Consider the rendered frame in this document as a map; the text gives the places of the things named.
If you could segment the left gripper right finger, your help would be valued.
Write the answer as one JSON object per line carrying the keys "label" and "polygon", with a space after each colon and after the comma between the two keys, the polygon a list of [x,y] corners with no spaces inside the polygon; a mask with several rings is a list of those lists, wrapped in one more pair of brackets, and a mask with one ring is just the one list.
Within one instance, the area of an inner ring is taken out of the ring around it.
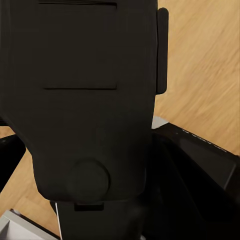
{"label": "left gripper right finger", "polygon": [[240,205],[172,139],[152,135],[171,240],[240,240]]}

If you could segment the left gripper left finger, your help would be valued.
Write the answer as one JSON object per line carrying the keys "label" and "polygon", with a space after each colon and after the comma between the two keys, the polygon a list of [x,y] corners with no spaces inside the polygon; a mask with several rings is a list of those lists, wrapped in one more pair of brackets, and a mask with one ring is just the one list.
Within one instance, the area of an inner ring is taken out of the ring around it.
{"label": "left gripper left finger", "polygon": [[0,193],[25,153],[26,146],[17,134],[0,138]]}

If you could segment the digital camera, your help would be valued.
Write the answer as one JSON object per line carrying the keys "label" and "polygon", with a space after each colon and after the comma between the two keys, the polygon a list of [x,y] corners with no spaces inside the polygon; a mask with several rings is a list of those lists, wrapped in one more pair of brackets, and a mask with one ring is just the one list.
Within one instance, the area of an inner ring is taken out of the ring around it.
{"label": "digital camera", "polygon": [[0,0],[0,126],[45,199],[103,211],[145,191],[168,36],[158,0]]}

